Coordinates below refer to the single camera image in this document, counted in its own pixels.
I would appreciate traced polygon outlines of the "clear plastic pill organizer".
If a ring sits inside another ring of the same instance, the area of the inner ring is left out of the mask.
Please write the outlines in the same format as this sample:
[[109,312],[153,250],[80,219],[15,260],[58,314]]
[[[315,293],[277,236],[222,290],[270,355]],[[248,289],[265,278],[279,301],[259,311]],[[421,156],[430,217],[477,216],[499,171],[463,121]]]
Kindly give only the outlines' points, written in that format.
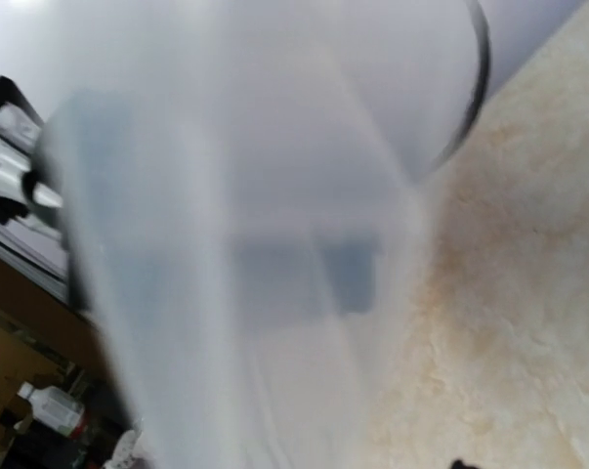
[[426,235],[398,154],[422,7],[52,1],[44,132],[159,468],[354,468]]

